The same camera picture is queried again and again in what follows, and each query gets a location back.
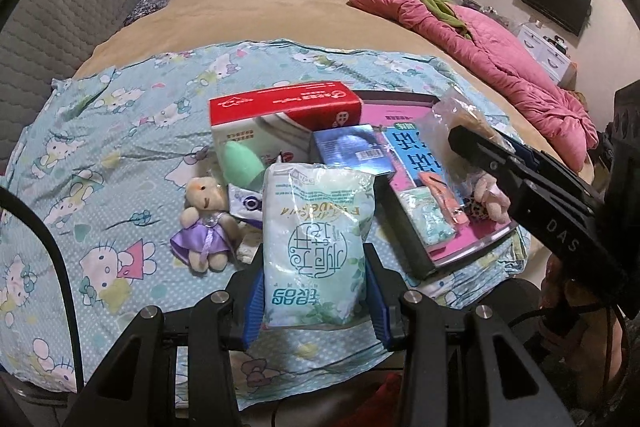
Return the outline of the peach teddy pink dress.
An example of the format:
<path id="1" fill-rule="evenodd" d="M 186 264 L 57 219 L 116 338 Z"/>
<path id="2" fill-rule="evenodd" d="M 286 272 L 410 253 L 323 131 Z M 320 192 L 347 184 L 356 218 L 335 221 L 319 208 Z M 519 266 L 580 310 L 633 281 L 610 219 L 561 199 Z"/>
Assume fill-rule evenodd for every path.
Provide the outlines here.
<path id="1" fill-rule="evenodd" d="M 510 199 L 497 184 L 497 179 L 488 173 L 478 179 L 474 185 L 473 199 L 482 205 L 491 221 L 504 225 L 510 221 L 508 209 Z"/>

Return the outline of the clear plastic bag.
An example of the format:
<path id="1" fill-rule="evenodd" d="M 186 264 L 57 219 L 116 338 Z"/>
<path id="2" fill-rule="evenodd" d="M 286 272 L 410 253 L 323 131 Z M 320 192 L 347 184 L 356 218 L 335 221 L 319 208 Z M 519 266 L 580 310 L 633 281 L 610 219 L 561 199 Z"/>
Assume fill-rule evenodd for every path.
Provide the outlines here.
<path id="1" fill-rule="evenodd" d="M 420 139 L 442 168 L 448 186 L 460 197 L 472 195 L 475 183 L 484 171 L 454 153 L 448 141 L 452 129 L 468 128 L 490 142 L 512 150 L 503 136 L 491 127 L 484 113 L 456 88 L 448 89 L 431 110 L 414 123 Z"/>

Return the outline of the white green tissue pack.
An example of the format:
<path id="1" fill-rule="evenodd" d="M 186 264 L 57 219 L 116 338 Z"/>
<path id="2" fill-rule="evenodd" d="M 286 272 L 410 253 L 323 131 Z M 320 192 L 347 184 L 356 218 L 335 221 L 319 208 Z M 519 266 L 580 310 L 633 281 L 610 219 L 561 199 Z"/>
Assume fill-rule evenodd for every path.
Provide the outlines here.
<path id="1" fill-rule="evenodd" d="M 374 176 L 279 162 L 262 188 L 268 329 L 346 329 L 363 316 L 363 243 L 374 217 Z"/>

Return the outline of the leopard print scrunchie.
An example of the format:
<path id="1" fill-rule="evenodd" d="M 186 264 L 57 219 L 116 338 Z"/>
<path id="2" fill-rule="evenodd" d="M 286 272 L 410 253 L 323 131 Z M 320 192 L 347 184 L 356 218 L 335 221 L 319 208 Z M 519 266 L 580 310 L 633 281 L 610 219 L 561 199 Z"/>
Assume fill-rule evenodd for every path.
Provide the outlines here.
<path id="1" fill-rule="evenodd" d="M 482 222 L 489 220 L 486 207 L 475 199 L 467 198 L 464 201 L 463 210 L 471 222 Z"/>

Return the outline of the teddy bear purple dress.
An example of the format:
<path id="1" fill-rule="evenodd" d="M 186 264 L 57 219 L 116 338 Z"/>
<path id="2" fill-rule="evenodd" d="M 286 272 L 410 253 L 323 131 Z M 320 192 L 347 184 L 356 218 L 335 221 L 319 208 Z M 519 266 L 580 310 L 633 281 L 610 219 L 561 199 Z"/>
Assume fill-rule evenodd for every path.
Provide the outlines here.
<path id="1" fill-rule="evenodd" d="M 180 230 L 170 238 L 172 252 L 194 273 L 224 271 L 240 237 L 226 190 L 213 176 L 198 176 L 186 184 L 184 201 Z"/>

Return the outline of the pink book tray box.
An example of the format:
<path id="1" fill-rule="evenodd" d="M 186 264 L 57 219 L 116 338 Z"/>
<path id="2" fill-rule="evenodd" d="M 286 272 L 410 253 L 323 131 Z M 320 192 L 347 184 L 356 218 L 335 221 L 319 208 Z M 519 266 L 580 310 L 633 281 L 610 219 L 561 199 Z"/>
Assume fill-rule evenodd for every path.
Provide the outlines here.
<path id="1" fill-rule="evenodd" d="M 438 98 L 431 94 L 358 90 L 362 101 L 360 121 L 370 124 L 378 141 L 390 154 L 395 174 L 376 182 L 376 205 L 397 237 L 398 257 L 406 272 L 416 280 L 428 280 L 469 265 L 492 248 L 506 243 L 516 231 L 513 222 L 499 225 L 490 219 L 456 228 L 456 236 L 444 245 L 425 248 L 402 208 L 398 194 L 415 187 L 426 187 L 420 171 L 444 173 L 431 151 L 420 139 L 414 123 L 425 116 Z"/>

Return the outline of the white blue small sachet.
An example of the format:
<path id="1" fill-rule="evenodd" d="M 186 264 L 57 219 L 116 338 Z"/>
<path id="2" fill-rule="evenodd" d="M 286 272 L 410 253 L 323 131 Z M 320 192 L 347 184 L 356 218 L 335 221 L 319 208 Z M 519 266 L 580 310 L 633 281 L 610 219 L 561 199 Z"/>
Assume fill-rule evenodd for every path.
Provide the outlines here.
<path id="1" fill-rule="evenodd" d="M 239 221 L 262 229 L 262 194 L 228 184 L 229 213 Z"/>

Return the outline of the small green tissue pack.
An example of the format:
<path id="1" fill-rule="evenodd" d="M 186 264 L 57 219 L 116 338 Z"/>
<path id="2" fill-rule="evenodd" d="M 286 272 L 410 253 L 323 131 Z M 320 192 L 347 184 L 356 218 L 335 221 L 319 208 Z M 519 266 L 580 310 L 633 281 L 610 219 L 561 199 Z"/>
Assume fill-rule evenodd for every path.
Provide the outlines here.
<path id="1" fill-rule="evenodd" d="M 425 248 L 444 245 L 456 236 L 437 200 L 426 187 L 415 187 L 398 194 L 402 208 Z"/>

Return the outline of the pink quilt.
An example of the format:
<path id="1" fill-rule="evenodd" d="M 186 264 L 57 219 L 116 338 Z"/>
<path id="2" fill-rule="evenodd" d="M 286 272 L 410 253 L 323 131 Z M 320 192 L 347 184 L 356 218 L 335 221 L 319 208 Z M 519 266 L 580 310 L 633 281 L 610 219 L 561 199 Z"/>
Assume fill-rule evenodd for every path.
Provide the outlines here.
<path id="1" fill-rule="evenodd" d="M 428 12 L 420 0 L 349 0 L 438 46 L 506 98 L 546 139 L 568 168 L 578 173 L 598 145 L 597 128 L 573 95 L 555 86 L 506 28 L 481 12 L 448 3 L 473 39 Z"/>

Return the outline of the white drawer cabinet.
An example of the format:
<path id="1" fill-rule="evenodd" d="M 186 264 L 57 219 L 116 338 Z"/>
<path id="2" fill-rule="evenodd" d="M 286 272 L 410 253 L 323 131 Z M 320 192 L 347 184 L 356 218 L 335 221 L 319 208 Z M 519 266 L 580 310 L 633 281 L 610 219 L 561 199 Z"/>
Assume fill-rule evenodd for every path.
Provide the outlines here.
<path id="1" fill-rule="evenodd" d="M 577 77 L 577 64 L 565 53 L 527 24 L 518 26 L 515 35 L 555 86 L 562 88 L 573 86 Z"/>

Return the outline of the green makeup sponge egg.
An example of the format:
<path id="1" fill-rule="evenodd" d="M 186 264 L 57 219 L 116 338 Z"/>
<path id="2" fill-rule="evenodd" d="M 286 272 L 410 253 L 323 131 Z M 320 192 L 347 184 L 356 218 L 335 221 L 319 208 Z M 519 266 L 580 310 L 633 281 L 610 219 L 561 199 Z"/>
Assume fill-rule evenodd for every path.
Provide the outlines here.
<path id="1" fill-rule="evenodd" d="M 224 144 L 220 165 L 224 179 L 229 184 L 247 190 L 256 190 L 262 185 L 266 167 L 262 160 L 242 143 L 229 141 Z"/>

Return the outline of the dark blue box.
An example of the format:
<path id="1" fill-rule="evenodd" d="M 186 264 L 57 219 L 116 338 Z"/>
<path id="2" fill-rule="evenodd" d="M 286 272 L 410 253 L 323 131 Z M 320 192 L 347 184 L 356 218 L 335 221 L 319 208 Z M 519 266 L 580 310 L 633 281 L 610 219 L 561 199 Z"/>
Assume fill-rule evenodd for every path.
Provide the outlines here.
<path id="1" fill-rule="evenodd" d="M 395 174 L 390 154 L 370 124 L 315 131 L 311 140 L 313 162 L 387 176 Z"/>

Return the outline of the green cloth on quilt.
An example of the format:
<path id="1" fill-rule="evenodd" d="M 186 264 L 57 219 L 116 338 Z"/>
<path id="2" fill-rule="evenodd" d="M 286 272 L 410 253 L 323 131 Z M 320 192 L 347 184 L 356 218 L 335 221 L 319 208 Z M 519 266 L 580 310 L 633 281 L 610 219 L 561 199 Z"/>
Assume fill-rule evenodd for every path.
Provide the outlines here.
<path id="1" fill-rule="evenodd" d="M 472 34 L 469 28 L 466 27 L 465 22 L 457 17 L 456 12 L 447 3 L 447 0 L 420 0 L 434 17 L 440 20 L 442 23 L 454 28 L 457 33 L 469 40 L 472 40 Z"/>

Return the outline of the red white tissue box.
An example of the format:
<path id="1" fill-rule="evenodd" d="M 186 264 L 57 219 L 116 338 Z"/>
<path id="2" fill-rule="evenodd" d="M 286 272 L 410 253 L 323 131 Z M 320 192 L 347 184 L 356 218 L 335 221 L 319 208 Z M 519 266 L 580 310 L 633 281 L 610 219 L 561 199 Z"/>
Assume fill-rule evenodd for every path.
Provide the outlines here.
<path id="1" fill-rule="evenodd" d="M 309 159 L 312 134 L 360 123 L 362 101 L 341 81 L 290 84 L 212 98 L 209 124 L 219 161 L 227 144 L 251 150 L 268 166 Z"/>

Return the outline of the blue hello kitty sheet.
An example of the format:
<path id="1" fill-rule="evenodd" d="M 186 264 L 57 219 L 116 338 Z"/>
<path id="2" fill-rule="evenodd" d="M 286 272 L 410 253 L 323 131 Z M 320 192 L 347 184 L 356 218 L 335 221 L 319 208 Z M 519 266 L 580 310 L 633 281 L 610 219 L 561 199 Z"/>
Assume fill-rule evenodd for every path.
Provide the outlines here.
<path id="1" fill-rule="evenodd" d="M 440 58 L 323 49 L 288 40 L 167 52 L 99 74 L 56 80 L 14 148 L 1 184 L 47 225 L 63 256 L 81 362 L 70 347 L 47 251 L 13 216 L 1 219 L 1 365 L 50 391 L 89 376 L 136 313 L 190 307 L 228 272 L 197 277 L 171 252 L 183 189 L 213 173 L 208 103 L 292 83 L 441 95 L 460 89 L 501 130 L 508 116 Z"/>

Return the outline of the tan bed cover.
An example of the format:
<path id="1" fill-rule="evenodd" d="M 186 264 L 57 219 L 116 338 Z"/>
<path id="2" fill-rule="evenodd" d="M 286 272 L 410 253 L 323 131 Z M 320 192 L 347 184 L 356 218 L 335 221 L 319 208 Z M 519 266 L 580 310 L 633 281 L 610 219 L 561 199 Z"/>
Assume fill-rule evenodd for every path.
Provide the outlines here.
<path id="1" fill-rule="evenodd" d="M 166 8 L 99 43 L 75 76 L 125 66 L 162 52 L 231 41 L 288 39 L 308 46 L 434 55 L 494 102 L 525 142 L 551 155 L 550 143 L 478 69 L 442 38 L 422 35 L 416 20 L 401 25 L 389 12 L 374 15 L 350 0 L 170 0 Z"/>

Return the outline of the grey quilted headboard cushion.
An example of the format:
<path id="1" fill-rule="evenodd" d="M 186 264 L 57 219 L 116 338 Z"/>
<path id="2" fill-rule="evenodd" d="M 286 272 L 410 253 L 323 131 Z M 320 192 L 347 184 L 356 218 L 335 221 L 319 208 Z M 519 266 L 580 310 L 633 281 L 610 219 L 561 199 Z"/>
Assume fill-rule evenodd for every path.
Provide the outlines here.
<path id="1" fill-rule="evenodd" d="M 24 127 L 140 0 L 20 0 L 1 31 L 1 166 Z"/>

